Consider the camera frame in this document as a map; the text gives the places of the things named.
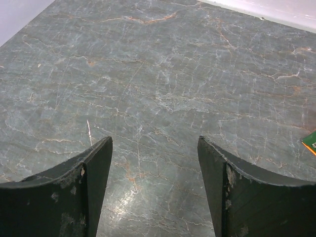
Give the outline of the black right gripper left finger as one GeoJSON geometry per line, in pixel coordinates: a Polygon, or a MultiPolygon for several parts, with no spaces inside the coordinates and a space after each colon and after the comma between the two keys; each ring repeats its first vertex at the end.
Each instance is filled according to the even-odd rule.
{"type": "Polygon", "coordinates": [[[53,168],[2,183],[1,236],[96,236],[112,153],[112,138],[105,137],[53,168]]]}

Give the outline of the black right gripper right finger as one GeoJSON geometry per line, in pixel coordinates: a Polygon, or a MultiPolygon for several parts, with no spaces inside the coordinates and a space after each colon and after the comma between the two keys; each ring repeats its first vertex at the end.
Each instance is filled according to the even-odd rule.
{"type": "Polygon", "coordinates": [[[255,166],[204,137],[197,152],[216,236],[315,236],[315,182],[255,166]]]}

